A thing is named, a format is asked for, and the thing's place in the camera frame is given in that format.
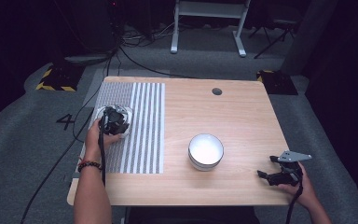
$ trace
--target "hand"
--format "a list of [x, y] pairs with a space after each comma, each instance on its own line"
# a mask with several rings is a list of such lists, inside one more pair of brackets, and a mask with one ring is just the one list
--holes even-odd
[[[99, 161], [101, 159], [101, 150], [98, 145], [98, 139], [100, 136], [99, 128], [100, 119], [94, 120], [86, 136], [86, 153], [83, 158], [85, 161]], [[103, 148], [107, 149], [112, 143], [120, 140], [120, 134], [107, 135], [103, 134]]]
[[[303, 173], [303, 180], [302, 180], [303, 192], [300, 195], [300, 197], [297, 199], [297, 202], [308, 209], [312, 205], [319, 203], [319, 200], [316, 197], [315, 190], [312, 186], [312, 183], [310, 182], [310, 178], [307, 175], [307, 171], [305, 170], [304, 166], [300, 162], [298, 164], [300, 165]], [[299, 188], [299, 184], [297, 184], [295, 187], [291, 185], [280, 184], [278, 185], [278, 188], [283, 189], [284, 191], [294, 196]]]

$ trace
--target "bracelet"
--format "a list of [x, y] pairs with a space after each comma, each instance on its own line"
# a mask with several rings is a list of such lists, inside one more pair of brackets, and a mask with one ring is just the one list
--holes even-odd
[[81, 170], [86, 167], [86, 166], [95, 166], [97, 167], [100, 171], [102, 170], [101, 168], [101, 164], [96, 162], [96, 161], [82, 161], [81, 163], [78, 164], [77, 166], [77, 170], [80, 173]]

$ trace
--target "table top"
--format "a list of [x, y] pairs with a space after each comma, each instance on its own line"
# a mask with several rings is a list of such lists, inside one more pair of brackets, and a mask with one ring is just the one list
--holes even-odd
[[[289, 197], [257, 175], [280, 172], [269, 156], [288, 149], [261, 82], [158, 77], [107, 77], [105, 82], [165, 83], [163, 174], [106, 174], [112, 205], [283, 205]], [[221, 95], [212, 89], [219, 88]], [[209, 133], [224, 156], [209, 172], [188, 157], [191, 139]], [[73, 204], [78, 179], [67, 201]]]

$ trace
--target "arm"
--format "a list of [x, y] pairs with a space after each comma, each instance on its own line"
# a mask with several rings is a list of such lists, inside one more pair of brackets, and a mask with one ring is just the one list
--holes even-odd
[[[316, 197], [315, 190], [310, 182], [310, 179], [307, 175], [307, 171], [301, 163], [298, 163], [303, 172], [303, 193], [297, 199], [297, 202], [304, 206], [307, 211], [310, 213], [310, 220], [312, 224], [329, 224], [332, 223], [330, 217], [327, 215], [324, 207], [322, 206], [319, 199]], [[298, 185], [293, 187], [291, 185], [278, 185], [279, 189], [295, 195], [298, 190]]]
[[[94, 121], [86, 137], [84, 161], [101, 160], [98, 146], [98, 119]], [[118, 141], [119, 135], [105, 135], [104, 148]], [[112, 223], [112, 210], [101, 179], [100, 170], [95, 166], [86, 166], [81, 170], [74, 201], [75, 223]]]

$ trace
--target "black and white striped pattern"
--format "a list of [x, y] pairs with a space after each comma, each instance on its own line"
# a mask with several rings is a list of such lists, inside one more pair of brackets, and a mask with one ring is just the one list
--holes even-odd
[[133, 111], [129, 135], [106, 150], [106, 172], [162, 173], [164, 103], [164, 83], [102, 84], [96, 110], [105, 105], [122, 105]]

